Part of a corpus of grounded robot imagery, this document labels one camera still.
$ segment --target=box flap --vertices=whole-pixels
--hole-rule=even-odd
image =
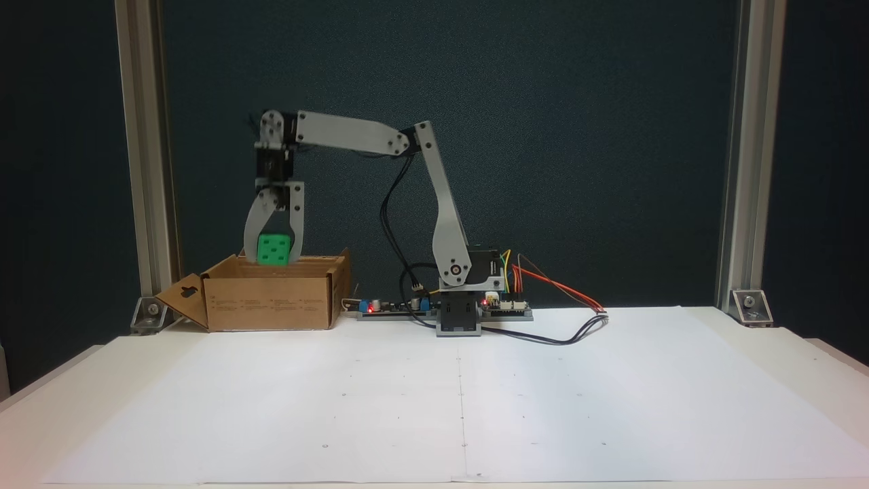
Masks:
[[[157,294],[156,298],[194,323],[209,329],[202,280],[195,273],[174,283],[169,289]]]

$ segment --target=robotic arm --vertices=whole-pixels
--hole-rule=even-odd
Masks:
[[[264,112],[260,119],[260,139],[254,145],[257,197],[250,207],[244,228],[244,250],[248,260],[256,261],[260,257],[260,236],[268,227],[286,229],[282,224],[275,224],[281,221],[289,222],[289,261],[295,261],[301,255],[304,183],[291,179],[294,156],[300,144],[390,157],[422,154],[438,207],[432,238],[442,295],[438,334],[480,334],[479,320],[475,319],[471,324],[469,314],[464,312],[473,311],[476,316],[478,294],[475,292],[502,290],[500,253],[468,246],[429,121],[398,131],[373,121],[310,111]],[[463,314],[459,318],[453,310],[461,310]]]

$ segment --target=wire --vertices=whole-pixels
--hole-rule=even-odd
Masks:
[[[380,153],[369,153],[369,152],[366,152],[366,151],[357,151],[357,150],[351,150],[351,151],[354,152],[354,153],[356,153],[357,155],[359,155],[359,156],[361,156],[361,157],[378,158],[378,157],[389,157],[389,156],[392,156],[392,155],[382,155],[382,154],[380,154]]]
[[[507,289],[507,293],[510,293],[510,281],[507,280],[507,264],[510,263],[510,253],[513,250],[507,250],[507,257],[503,258],[504,260],[504,287]]]
[[[438,269],[438,268],[437,268],[437,265],[435,265],[435,264],[433,264],[433,263],[414,263],[414,264],[412,264],[412,265],[409,265],[408,268],[406,268],[406,269],[404,269],[403,271],[401,271],[401,276],[398,277],[398,293],[399,293],[399,295],[401,296],[401,302],[404,304],[404,308],[405,308],[408,312],[410,312],[410,316],[414,319],[414,321],[416,321],[416,322],[419,323],[420,325],[423,325],[423,326],[425,326],[425,327],[427,327],[427,328],[435,328],[435,327],[437,327],[436,325],[432,325],[432,324],[430,324],[430,323],[427,323],[427,322],[423,321],[422,319],[420,319],[419,316],[416,315],[416,313],[414,312],[414,310],[410,308],[410,304],[408,303],[408,296],[406,296],[406,295],[404,294],[404,278],[405,278],[409,273],[412,273],[411,271],[412,271],[414,268],[431,268],[431,269],[434,269],[434,270],[437,270],[437,269]]]
[[[525,258],[525,260],[528,261],[529,264],[531,264],[532,266],[534,266],[534,268],[537,268],[536,265],[534,265],[533,263],[531,263],[530,260],[528,260],[527,258]],[[597,311],[597,312],[603,312],[603,311],[604,311],[604,307],[603,307],[602,305],[600,305],[600,303],[597,302],[596,300],[590,298],[589,296],[587,296],[586,294],[583,294],[583,293],[580,292],[580,291],[576,291],[576,290],[571,289],[570,287],[568,287],[568,286],[566,286],[566,285],[564,285],[564,284],[560,284],[560,283],[558,283],[558,282],[555,282],[555,281],[552,280],[551,278],[547,277],[545,274],[541,276],[541,275],[538,275],[538,274],[536,274],[536,273],[534,273],[534,272],[532,272],[532,271],[528,271],[528,270],[526,270],[526,269],[524,269],[524,268],[522,268],[522,267],[520,267],[520,266],[516,266],[516,265],[513,265],[513,270],[514,270],[516,273],[523,273],[523,272],[524,272],[524,273],[527,274],[528,276],[530,276],[530,277],[532,277],[532,278],[537,278],[537,279],[540,280],[541,282],[548,282],[549,284],[554,285],[554,286],[557,287],[559,290],[561,290],[562,292],[564,292],[564,293],[565,293],[568,297],[570,297],[571,299],[573,299],[573,300],[575,300],[575,301],[577,301],[577,302],[579,302],[579,303],[581,303],[581,304],[587,305],[587,306],[591,307],[592,309],[594,309],[594,310]]]
[[[414,155],[410,155],[405,159],[401,171],[398,172],[398,175],[395,177],[395,181],[392,183],[392,186],[389,187],[389,191],[387,192],[386,197],[383,198],[383,202],[381,203],[380,219],[383,234],[386,235],[389,246],[392,247],[392,251],[395,252],[396,257],[398,257],[399,261],[401,261],[401,265],[404,267],[404,271],[410,275],[411,285],[418,285],[419,280],[416,279],[416,276],[410,269],[408,261],[404,258],[404,253],[401,252],[398,241],[395,239],[395,234],[392,232],[392,226],[389,224],[389,198],[392,196],[392,192],[395,190],[395,187],[397,187],[401,180],[404,178],[404,176],[407,175],[408,170],[410,169],[410,165],[413,162]]]
[[[545,336],[538,336],[536,334],[526,333],[526,332],[517,332],[512,330],[502,330],[501,328],[490,328],[488,326],[483,326],[482,330],[485,332],[493,332],[497,334],[502,334],[505,336],[509,336],[511,338],[522,339],[525,341],[531,341],[534,343],[541,343],[544,345],[572,345],[574,343],[579,342],[581,339],[585,338],[588,335],[588,332],[597,325],[609,322],[609,316],[604,314],[595,314],[591,319],[586,321],[586,323],[580,326],[580,329],[570,338],[568,339],[555,339],[555,338],[547,338]]]

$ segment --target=white paper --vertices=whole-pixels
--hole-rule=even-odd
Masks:
[[[49,480],[449,481],[465,472],[456,344],[420,330],[210,334]]]
[[[569,337],[583,310],[512,329]],[[680,308],[577,345],[343,319],[211,334],[45,482],[869,477],[869,450]]]
[[[572,346],[462,347],[477,480],[869,477],[866,447],[685,311],[611,316]],[[536,317],[559,338],[581,324],[571,310]]]

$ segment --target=black cable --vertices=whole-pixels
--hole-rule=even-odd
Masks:
[[[357,151],[357,150],[351,150],[351,151],[356,153],[357,155],[359,155],[361,157],[378,158],[378,157],[391,157],[392,156],[392,155],[382,155],[380,153],[369,153],[366,151]]]
[[[404,176],[408,174],[408,170],[410,170],[410,165],[414,162],[414,155],[410,155],[404,162],[404,165],[399,171],[398,175],[395,177],[395,181],[392,183],[392,186],[389,187],[389,191],[386,194],[386,197],[383,198],[383,202],[381,203],[381,228],[383,229],[383,234],[386,235],[386,239],[389,242],[389,246],[392,247],[392,251],[398,257],[399,261],[401,261],[401,265],[404,267],[404,270],[410,275],[411,284],[413,286],[417,286],[420,282],[416,279],[413,270],[410,269],[410,265],[408,261],[404,258],[404,253],[401,252],[401,248],[398,245],[398,240],[395,239],[395,234],[392,232],[392,226],[389,224],[389,198],[392,197],[392,192],[395,190],[395,187],[404,179]]]
[[[547,338],[545,336],[537,336],[536,334],[526,333],[526,332],[516,332],[512,330],[502,330],[501,328],[490,328],[487,326],[483,326],[482,330],[485,332],[493,332],[498,334],[503,334],[505,336],[509,336],[511,338],[524,339],[525,341],[532,341],[535,343],[542,343],[544,345],[572,345],[574,343],[579,342],[581,339],[585,338],[588,332],[597,324],[603,323],[605,324],[609,320],[609,316],[606,314],[596,314],[591,319],[586,321],[584,325],[580,327],[580,329],[568,339],[555,339],[555,338]]]
[[[435,325],[432,325],[432,324],[430,324],[430,323],[427,323],[427,322],[423,321],[422,319],[420,319],[419,316],[416,315],[416,313],[414,312],[414,310],[410,308],[410,304],[408,303],[408,296],[406,296],[406,295],[404,294],[404,278],[405,278],[405,277],[408,275],[408,273],[410,273],[414,268],[431,268],[431,269],[434,269],[434,270],[437,270],[437,269],[438,269],[438,268],[437,268],[437,265],[435,265],[435,264],[433,264],[433,263],[414,263],[414,264],[410,265],[407,269],[401,271],[401,276],[398,277],[398,293],[399,293],[399,295],[401,296],[401,301],[402,301],[402,303],[404,303],[404,307],[405,307],[405,309],[407,309],[408,312],[410,312],[410,316],[414,319],[414,321],[416,321],[417,323],[419,323],[419,324],[421,324],[421,325],[423,325],[423,326],[425,326],[425,327],[427,327],[427,328],[434,328]]]

